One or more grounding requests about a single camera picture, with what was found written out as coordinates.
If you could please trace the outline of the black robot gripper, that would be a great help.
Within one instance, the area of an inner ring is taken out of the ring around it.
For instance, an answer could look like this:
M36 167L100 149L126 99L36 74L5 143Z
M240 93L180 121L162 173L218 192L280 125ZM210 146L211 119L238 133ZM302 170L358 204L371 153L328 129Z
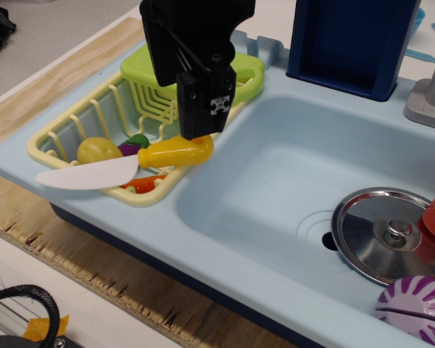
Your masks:
M236 91L231 34L254 10L254 1L140 3L157 82L169 86L177 80L183 138L223 131Z

